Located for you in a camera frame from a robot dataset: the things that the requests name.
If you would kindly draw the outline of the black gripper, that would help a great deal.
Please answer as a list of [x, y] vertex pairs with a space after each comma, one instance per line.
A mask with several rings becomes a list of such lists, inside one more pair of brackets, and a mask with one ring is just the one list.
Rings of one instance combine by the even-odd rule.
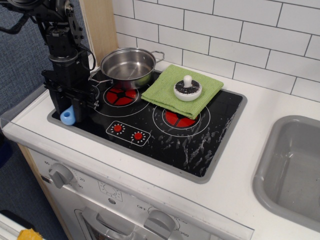
[[76, 122], [82, 122], [90, 115], [91, 108], [99, 106], [98, 90], [89, 82], [89, 58], [50, 56], [49, 60], [53, 70], [43, 70], [41, 74], [56, 112], [60, 115], [72, 105]]

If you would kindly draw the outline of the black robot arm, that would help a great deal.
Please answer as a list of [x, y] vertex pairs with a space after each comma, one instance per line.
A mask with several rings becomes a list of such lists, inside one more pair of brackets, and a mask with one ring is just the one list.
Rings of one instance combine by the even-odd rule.
[[62, 115], [73, 108], [75, 122], [82, 122], [99, 105], [98, 92], [89, 83], [91, 50], [81, 41], [74, 6], [69, 0], [2, 0], [0, 5], [21, 13], [20, 20], [1, 32], [15, 35], [28, 20], [37, 24], [49, 49], [52, 70], [43, 70], [44, 86], [49, 90], [55, 110]]

